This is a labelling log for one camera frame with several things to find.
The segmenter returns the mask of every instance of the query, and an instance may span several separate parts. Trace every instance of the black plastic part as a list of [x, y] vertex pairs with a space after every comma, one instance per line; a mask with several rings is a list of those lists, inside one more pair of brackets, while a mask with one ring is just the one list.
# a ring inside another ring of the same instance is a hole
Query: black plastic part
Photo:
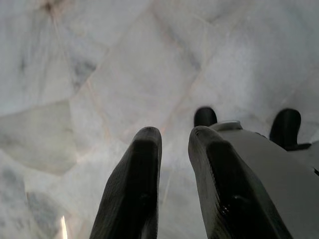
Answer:
[[269, 139], [287, 151], [307, 149], [310, 143], [297, 144], [301, 115], [294, 109], [280, 111], [271, 128]]
[[188, 154], [209, 239], [291, 239], [259, 178], [217, 132], [195, 127]]
[[90, 239], [156, 239], [161, 136], [146, 127], [113, 170]]
[[211, 126], [217, 123], [217, 116], [211, 107], [199, 108], [194, 116], [194, 127], [196, 126]]

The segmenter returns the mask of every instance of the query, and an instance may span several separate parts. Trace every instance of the white marble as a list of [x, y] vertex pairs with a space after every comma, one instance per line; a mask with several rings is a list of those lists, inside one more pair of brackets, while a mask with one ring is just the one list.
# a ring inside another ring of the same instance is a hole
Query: white marble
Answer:
[[0, 148], [27, 167], [63, 174], [76, 163], [69, 103], [1, 117]]
[[0, 151], [0, 238], [36, 238], [35, 221], [25, 197], [23, 176]]
[[318, 32], [298, 13], [281, 2], [255, 2], [205, 72], [217, 91], [268, 123], [319, 59]]
[[44, 9], [0, 21], [0, 55], [0, 116], [74, 93], [51, 16]]
[[[268, 136], [292, 107], [299, 141], [318, 139], [318, 9], [0, 0], [0, 238], [65, 239], [64, 224], [68, 239], [89, 238], [108, 177], [146, 125], [162, 134], [159, 239], [206, 238], [187, 153], [193, 114], [211, 106]], [[300, 156], [309, 170], [316, 153]]]
[[150, 0], [77, 0], [65, 2], [56, 11], [61, 25], [78, 38], [89, 38], [112, 47], [127, 32]]
[[243, 5], [253, 4], [251, 0], [184, 0], [182, 1], [193, 13], [207, 22], [214, 23], [217, 20], [227, 21], [230, 14], [237, 11]]
[[71, 31], [57, 17], [58, 34], [75, 90], [78, 90], [102, 63], [109, 49], [83, 33]]
[[91, 151], [109, 137], [109, 129], [88, 84], [70, 99], [74, 141], [79, 156]]
[[93, 225], [106, 182], [127, 147], [119, 140], [105, 141], [51, 185], [50, 196], [70, 214]]
[[154, 14], [143, 14], [92, 77], [111, 135], [124, 142], [145, 125], [160, 128], [198, 74], [164, 30]]
[[287, 98], [284, 106], [297, 109], [302, 116], [302, 126], [298, 135], [299, 142], [316, 140], [319, 125], [319, 69], [313, 68], [309, 77]]
[[189, 175], [180, 175], [179, 171], [172, 174], [167, 196], [159, 211], [158, 239], [171, 238], [207, 238], [196, 182]]
[[0, 1], [0, 20], [7, 17], [15, 17], [26, 11], [37, 9], [44, 0], [10, 0]]

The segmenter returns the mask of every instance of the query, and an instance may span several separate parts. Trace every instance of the marble surface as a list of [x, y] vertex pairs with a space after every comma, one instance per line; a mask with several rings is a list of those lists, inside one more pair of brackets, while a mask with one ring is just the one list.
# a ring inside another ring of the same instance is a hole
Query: marble surface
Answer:
[[[292, 107], [299, 141], [319, 140], [318, 10], [0, 0], [0, 238], [88, 239], [109, 175], [146, 125], [162, 134], [158, 238], [206, 238], [187, 154], [193, 114], [211, 106], [268, 136]], [[311, 170], [316, 154], [295, 157]]]

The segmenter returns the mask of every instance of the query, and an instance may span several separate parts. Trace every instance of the marble tile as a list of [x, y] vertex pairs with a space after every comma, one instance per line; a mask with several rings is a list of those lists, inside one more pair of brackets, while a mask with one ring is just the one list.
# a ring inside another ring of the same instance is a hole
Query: marble tile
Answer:
[[40, 238], [35, 226], [27, 206], [23, 175], [0, 151], [0, 238]]
[[268, 123], [318, 61], [318, 32], [298, 13], [281, 1], [255, 2], [205, 72], [217, 92]]
[[179, 0], [155, 0], [151, 11], [165, 33], [189, 55], [192, 64], [203, 69], [247, 11], [246, 4], [234, 5], [233, 11], [225, 14], [225, 18], [214, 22], [201, 18]]
[[73, 85], [75, 90], [78, 90], [101, 64], [109, 49], [82, 33], [70, 30], [59, 17], [56, 21], [58, 34], [70, 67]]
[[92, 39], [97, 43], [112, 47], [118, 43], [136, 18], [149, 6], [150, 0], [65, 0], [63, 7], [57, 8], [57, 18], [69, 34]]
[[319, 129], [319, 68], [317, 66], [310, 70], [309, 77], [283, 103], [283, 108], [296, 109], [302, 116], [299, 142], [315, 140]]
[[1, 117], [0, 148], [27, 167], [63, 174], [76, 163], [69, 103]]
[[106, 182], [127, 147], [119, 140], [113, 140], [87, 153], [50, 187], [51, 198], [70, 214], [93, 225]]
[[10, 0], [0, 1], [0, 19], [14, 17], [20, 13], [36, 9], [42, 0]]
[[0, 21], [0, 55], [0, 116], [74, 93], [51, 16], [43, 8]]
[[88, 84], [70, 99], [70, 110], [74, 141], [80, 156], [104, 143], [109, 130]]
[[146, 125], [160, 128], [198, 70], [155, 16], [146, 12], [91, 81], [111, 135], [127, 143]]
[[247, 0], [184, 0], [183, 3], [188, 6], [196, 15], [204, 20], [214, 23], [221, 18], [226, 19], [243, 5], [249, 5], [252, 1]]
[[207, 238], [195, 178], [172, 174], [167, 197], [159, 211], [158, 239]]
[[68, 218], [68, 213], [43, 193], [27, 192], [26, 198], [40, 235], [55, 238], [61, 230], [61, 218]]

